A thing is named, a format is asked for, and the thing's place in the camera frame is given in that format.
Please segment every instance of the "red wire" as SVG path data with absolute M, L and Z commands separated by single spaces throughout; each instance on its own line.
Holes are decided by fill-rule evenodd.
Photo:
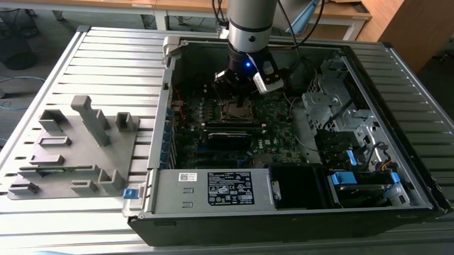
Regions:
M 180 114 L 180 116 L 181 116 L 183 125 L 186 125 L 186 117 L 184 117 L 183 108 L 181 108 L 181 106 L 183 106 L 181 102 L 183 102 L 183 101 L 181 101 L 181 97 L 180 97 L 179 91 L 177 91 L 177 89 L 176 89 L 175 86 L 173 86 L 173 89 L 175 89 L 176 96 L 177 96 L 177 101 L 179 101 L 179 104 L 180 104 L 180 106 L 179 106 L 179 114 Z

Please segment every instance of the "wooden table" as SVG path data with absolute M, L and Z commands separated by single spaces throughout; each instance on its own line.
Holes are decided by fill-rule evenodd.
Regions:
M 224 0 L 222 5 L 224 13 L 227 12 L 227 6 L 228 2 Z M 319 11 L 320 7 L 315 10 L 310 21 L 311 24 L 315 23 Z M 167 18 L 163 17 L 191 16 L 212 18 L 211 0 L 156 0 L 155 16 L 157 30 L 167 30 L 168 28 Z M 350 3 L 326 3 L 319 24 L 346 26 L 347 29 L 339 39 L 355 40 L 366 21 L 370 19 L 370 13 L 358 12 Z
M 224 13 L 227 6 L 228 2 L 224 0 L 222 6 Z M 214 18 L 211 0 L 7 0 L 0 2 L 0 7 L 153 15 L 157 30 L 168 30 L 168 16 Z M 310 21 L 311 24 L 315 23 L 318 14 L 319 9 Z M 370 18 L 371 15 L 359 13 L 351 4 L 327 3 L 319 24 L 346 26 L 340 39 L 355 40 Z

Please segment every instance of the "blue cable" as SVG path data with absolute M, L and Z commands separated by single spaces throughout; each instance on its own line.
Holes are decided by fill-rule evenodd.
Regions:
M 13 111 L 25 110 L 27 108 L 28 108 L 28 107 L 23 107 L 23 108 L 11 108 L 11 107 L 0 106 L 0 109 L 4 109 L 4 110 L 13 110 Z
M 13 79 L 35 79 L 35 80 L 40 80 L 41 83 L 45 82 L 45 79 L 39 78 L 39 77 L 35 77 L 35 76 L 17 76 L 17 77 L 11 77 L 11 76 L 7 76 L 7 75 L 4 75 L 4 74 L 0 74 L 0 76 L 7 77 L 4 80 L 0 81 L 0 83 L 3 83 L 3 82 L 5 82 L 5 81 L 9 81 L 9 80 L 13 80 Z M 4 109 L 4 110 L 13 110 L 13 111 L 25 110 L 27 108 L 28 108 L 28 107 L 11 108 L 11 107 L 0 106 L 0 109 Z

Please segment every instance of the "blue drive latch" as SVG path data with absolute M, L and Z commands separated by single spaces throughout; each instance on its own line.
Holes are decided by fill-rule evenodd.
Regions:
M 331 175 L 334 185 L 358 184 L 356 178 L 352 172 L 335 172 Z

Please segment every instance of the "motherboard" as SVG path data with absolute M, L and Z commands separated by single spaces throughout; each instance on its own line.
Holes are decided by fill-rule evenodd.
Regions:
M 179 169 L 263 168 L 302 161 L 282 92 L 243 100 L 214 83 L 173 86 Z

